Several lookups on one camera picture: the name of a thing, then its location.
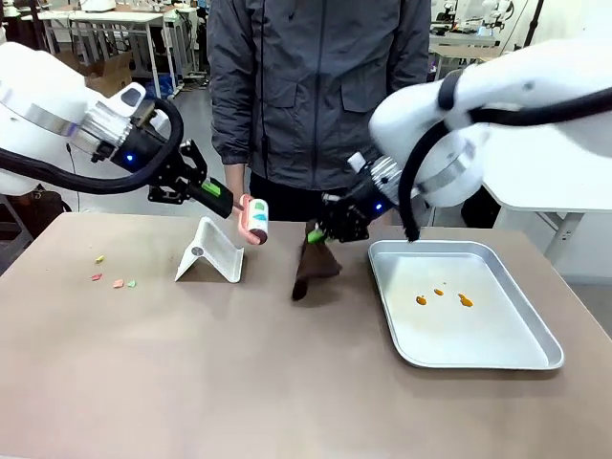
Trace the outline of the person's right hand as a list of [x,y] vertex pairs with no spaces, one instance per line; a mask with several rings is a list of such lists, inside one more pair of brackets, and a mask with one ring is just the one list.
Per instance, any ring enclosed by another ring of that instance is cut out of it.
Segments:
[[244,164],[226,164],[224,166],[227,188],[231,191],[235,203],[238,203],[244,194],[245,170],[246,166]]

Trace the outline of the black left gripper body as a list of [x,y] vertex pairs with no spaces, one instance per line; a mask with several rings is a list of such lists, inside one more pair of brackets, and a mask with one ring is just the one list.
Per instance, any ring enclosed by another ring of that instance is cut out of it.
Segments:
[[161,158],[162,150],[169,146],[169,153],[156,166],[146,183],[173,187],[179,179],[188,178],[191,172],[191,166],[180,151],[182,136],[176,140],[173,132],[174,129],[170,129],[166,138],[149,124],[133,126],[124,143],[114,153],[114,164],[134,174]]

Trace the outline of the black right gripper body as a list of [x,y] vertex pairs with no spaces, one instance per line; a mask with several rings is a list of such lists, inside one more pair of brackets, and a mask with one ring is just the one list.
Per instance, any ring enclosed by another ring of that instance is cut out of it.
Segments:
[[340,200],[364,226],[369,226],[394,208],[368,173],[359,173]]

